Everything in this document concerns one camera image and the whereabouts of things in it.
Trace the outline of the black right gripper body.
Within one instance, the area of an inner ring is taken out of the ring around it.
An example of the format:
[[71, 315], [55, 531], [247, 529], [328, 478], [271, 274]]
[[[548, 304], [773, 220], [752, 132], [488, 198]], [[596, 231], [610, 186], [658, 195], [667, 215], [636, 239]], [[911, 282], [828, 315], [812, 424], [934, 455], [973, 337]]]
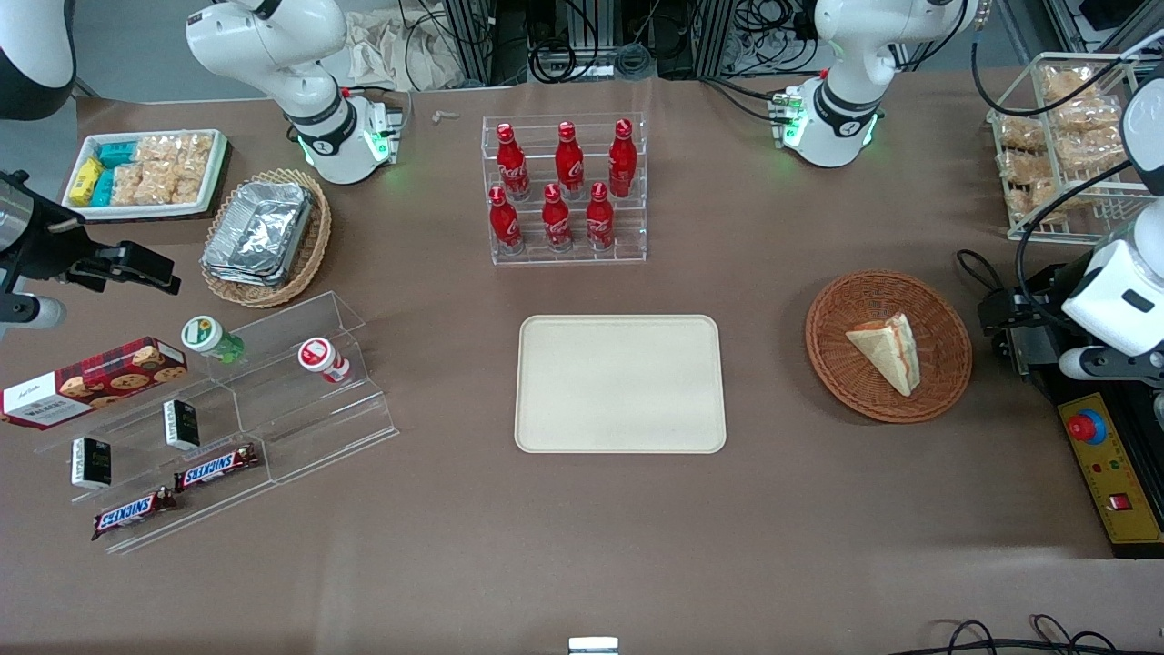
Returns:
[[95, 252], [74, 211], [38, 195], [24, 185], [26, 173], [1, 175], [1, 250], [3, 294], [16, 291], [17, 279], [61, 279], [101, 293], [102, 282], [72, 272]]

